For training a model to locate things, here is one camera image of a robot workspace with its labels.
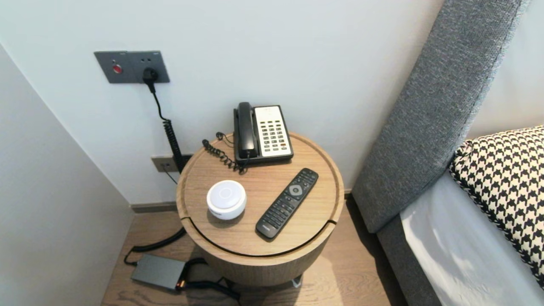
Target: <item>headboard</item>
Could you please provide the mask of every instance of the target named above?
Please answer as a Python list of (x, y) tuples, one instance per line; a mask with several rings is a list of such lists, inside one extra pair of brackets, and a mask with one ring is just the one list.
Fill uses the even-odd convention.
[(352, 194), (370, 232), (431, 186), (465, 139), (529, 0), (446, 0)]

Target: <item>white bed sheet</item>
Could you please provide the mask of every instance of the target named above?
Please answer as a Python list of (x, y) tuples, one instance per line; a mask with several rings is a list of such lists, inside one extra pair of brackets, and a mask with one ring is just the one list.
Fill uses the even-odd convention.
[(544, 305), (529, 267), (449, 173), (400, 216), (443, 305)]

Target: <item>black remote control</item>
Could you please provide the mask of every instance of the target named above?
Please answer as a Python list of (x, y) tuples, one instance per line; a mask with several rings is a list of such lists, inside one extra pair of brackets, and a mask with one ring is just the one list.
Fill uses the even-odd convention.
[(304, 201), (319, 175), (308, 168), (302, 169), (276, 198), (255, 226), (267, 238), (274, 238)]

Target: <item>pillow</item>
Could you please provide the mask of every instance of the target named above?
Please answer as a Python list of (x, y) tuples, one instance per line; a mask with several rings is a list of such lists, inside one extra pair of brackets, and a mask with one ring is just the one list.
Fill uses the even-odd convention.
[(449, 170), (544, 289), (544, 126), (467, 140)]

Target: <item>gray power adapter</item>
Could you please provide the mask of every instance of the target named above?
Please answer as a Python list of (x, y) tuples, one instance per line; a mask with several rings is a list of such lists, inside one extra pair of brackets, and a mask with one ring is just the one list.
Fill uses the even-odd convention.
[(138, 260), (131, 279), (176, 291), (180, 288), (178, 283), (184, 267), (183, 261), (144, 254)]

